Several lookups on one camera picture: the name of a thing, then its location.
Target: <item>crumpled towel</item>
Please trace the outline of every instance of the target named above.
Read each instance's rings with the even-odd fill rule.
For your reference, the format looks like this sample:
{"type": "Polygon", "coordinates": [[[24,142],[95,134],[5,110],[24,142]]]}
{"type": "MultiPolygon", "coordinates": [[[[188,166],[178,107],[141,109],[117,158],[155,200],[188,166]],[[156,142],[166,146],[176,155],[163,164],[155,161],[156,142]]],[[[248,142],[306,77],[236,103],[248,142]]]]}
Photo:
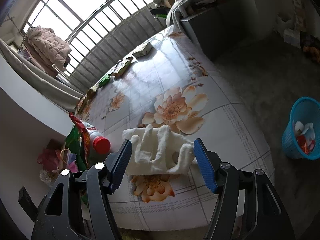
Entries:
{"type": "Polygon", "coordinates": [[[168,125],[124,130],[122,137],[132,143],[127,175],[187,174],[190,165],[197,163],[193,142],[172,132],[168,125]]]}

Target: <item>red wrapper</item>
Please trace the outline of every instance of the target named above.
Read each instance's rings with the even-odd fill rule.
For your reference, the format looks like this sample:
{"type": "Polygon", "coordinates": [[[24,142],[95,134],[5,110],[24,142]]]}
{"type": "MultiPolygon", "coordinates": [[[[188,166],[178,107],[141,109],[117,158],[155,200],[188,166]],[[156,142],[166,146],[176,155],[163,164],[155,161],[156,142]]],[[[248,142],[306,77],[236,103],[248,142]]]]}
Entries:
{"type": "Polygon", "coordinates": [[[311,140],[311,143],[308,146],[308,142],[307,142],[305,136],[302,134],[297,137],[297,143],[298,143],[299,147],[301,148],[301,150],[305,154],[309,155],[309,153],[312,152],[312,150],[314,149],[316,141],[311,140]]]}

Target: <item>screw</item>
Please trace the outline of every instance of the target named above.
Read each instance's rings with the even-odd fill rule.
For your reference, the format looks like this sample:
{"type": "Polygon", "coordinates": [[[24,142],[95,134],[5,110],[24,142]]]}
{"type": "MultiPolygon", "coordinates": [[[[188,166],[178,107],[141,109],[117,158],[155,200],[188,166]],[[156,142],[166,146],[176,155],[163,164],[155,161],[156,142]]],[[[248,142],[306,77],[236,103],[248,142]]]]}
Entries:
{"type": "Polygon", "coordinates": [[[69,172],[70,172],[69,170],[65,169],[65,170],[61,171],[61,175],[67,176],[69,174],[69,172]]]}
{"type": "Polygon", "coordinates": [[[229,169],[231,167],[230,163],[221,163],[221,167],[225,170],[229,169]]]}
{"type": "Polygon", "coordinates": [[[257,169],[256,174],[262,176],[264,174],[264,171],[262,169],[257,169]]]}
{"type": "Polygon", "coordinates": [[[101,169],[104,167],[104,163],[97,163],[94,167],[95,167],[97,170],[101,170],[101,169]]]}

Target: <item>plastic bottle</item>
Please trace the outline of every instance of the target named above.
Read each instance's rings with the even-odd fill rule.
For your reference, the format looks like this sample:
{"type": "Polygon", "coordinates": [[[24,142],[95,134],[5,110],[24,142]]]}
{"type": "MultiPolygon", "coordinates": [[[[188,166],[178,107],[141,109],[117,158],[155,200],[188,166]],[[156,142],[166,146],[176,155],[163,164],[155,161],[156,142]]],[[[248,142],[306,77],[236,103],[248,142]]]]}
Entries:
{"type": "Polygon", "coordinates": [[[107,138],[105,138],[102,133],[98,131],[92,124],[88,122],[82,121],[86,129],[90,134],[90,146],[98,153],[98,154],[107,154],[110,150],[110,142],[107,138]]]}

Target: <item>trash bin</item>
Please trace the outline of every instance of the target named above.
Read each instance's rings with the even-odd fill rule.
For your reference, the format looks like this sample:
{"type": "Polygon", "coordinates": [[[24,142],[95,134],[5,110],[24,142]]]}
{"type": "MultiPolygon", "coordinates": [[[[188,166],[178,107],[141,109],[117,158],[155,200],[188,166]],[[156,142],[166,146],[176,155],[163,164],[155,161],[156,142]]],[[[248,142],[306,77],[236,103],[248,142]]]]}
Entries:
{"type": "Polygon", "coordinates": [[[282,135],[282,149],[287,157],[292,159],[306,158],[316,160],[320,157],[320,103],[313,98],[299,98],[292,106],[290,119],[282,135]],[[315,148],[309,155],[305,154],[299,147],[294,136],[294,126],[297,121],[313,123],[315,131],[315,148]]]}

